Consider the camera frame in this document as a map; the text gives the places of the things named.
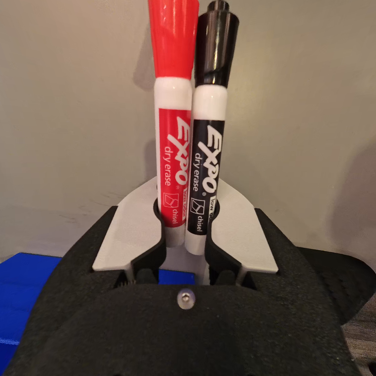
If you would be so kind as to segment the red capped marker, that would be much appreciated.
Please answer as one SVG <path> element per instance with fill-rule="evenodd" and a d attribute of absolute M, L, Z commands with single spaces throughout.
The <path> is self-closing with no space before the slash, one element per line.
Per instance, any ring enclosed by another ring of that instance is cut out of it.
<path fill-rule="evenodd" d="M 155 72 L 157 203 L 167 247 L 184 243 L 197 0 L 149 0 Z"/>

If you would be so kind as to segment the black textured pad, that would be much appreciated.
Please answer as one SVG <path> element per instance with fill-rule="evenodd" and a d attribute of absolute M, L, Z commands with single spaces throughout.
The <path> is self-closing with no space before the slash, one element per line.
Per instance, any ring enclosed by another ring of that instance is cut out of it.
<path fill-rule="evenodd" d="M 374 270 L 352 256 L 303 247 L 298 249 L 326 287 L 340 324 L 349 322 L 375 293 Z"/>

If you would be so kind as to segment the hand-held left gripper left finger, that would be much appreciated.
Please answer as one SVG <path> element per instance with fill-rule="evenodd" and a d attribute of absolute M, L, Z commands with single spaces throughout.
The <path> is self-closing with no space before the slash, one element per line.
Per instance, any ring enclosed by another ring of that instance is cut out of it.
<path fill-rule="evenodd" d="M 127 277 L 136 277 L 141 269 L 157 273 L 166 256 L 165 224 L 154 177 L 120 201 L 92 269 L 122 270 Z"/>

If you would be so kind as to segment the blue plastic bin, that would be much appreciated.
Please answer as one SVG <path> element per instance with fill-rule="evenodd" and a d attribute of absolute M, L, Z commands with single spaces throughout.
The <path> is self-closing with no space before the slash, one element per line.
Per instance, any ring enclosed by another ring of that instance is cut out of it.
<path fill-rule="evenodd" d="M 18 253 L 1 263 L 1 368 L 16 352 L 31 310 L 60 260 Z"/>

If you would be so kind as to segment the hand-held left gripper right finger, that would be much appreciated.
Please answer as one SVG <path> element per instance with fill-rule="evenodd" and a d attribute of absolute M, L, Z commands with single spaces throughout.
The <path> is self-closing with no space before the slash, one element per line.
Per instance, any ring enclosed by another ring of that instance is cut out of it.
<path fill-rule="evenodd" d="M 236 278 L 249 272 L 276 274 L 279 270 L 254 206 L 221 179 L 208 224 L 206 261 L 214 273 L 230 270 Z"/>

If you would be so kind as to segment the black capped marker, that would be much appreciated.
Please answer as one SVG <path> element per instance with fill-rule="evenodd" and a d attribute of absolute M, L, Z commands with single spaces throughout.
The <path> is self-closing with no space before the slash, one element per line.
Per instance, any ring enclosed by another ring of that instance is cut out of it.
<path fill-rule="evenodd" d="M 198 18 L 185 248 L 204 254 L 217 202 L 228 83 L 239 26 L 228 2 L 212 1 Z"/>

